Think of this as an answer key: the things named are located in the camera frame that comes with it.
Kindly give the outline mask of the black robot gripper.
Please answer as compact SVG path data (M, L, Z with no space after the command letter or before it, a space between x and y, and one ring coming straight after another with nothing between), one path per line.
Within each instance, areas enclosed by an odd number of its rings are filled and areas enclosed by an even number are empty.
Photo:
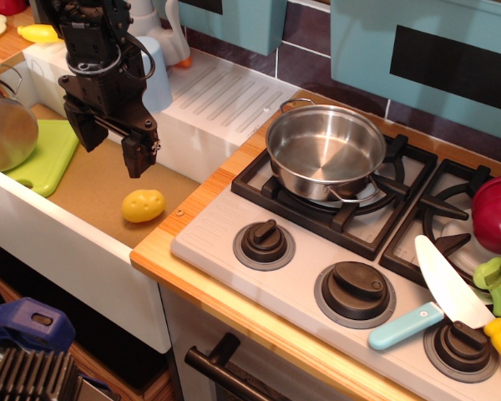
M129 177L138 179L156 163L157 124L143 104L146 80L144 45L129 33L116 38L110 28L94 23L62 23L66 62L72 72L59 79L65 90L64 110L79 143L93 151L108 132L121 140Z

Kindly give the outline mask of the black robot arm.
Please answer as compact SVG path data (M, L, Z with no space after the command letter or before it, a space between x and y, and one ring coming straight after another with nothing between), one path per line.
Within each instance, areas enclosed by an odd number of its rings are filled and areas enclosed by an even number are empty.
M132 178L156 161L157 124L144 106L155 62L144 66L146 47L128 31L126 1L45 1L43 10L66 46L70 73L59 78L64 110L80 144L92 151L114 132L121 138Z

